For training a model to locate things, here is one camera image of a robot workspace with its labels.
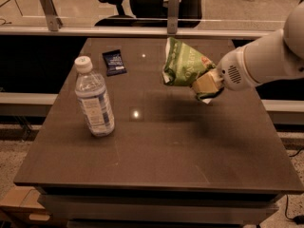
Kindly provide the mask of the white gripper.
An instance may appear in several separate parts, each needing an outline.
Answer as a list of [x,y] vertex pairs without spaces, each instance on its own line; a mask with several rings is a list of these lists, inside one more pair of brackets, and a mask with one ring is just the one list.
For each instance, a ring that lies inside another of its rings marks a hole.
[[198,77],[192,84],[196,93],[217,93],[223,88],[243,90],[257,86],[245,64],[245,47],[230,51],[218,63],[218,70],[212,69]]

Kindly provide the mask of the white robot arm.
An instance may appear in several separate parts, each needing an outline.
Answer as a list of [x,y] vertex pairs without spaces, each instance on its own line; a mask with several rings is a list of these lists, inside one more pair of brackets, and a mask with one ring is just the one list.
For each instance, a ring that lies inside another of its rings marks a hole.
[[201,99],[224,88],[242,90],[278,80],[304,77],[304,3],[288,16],[284,27],[227,53],[217,67],[191,85]]

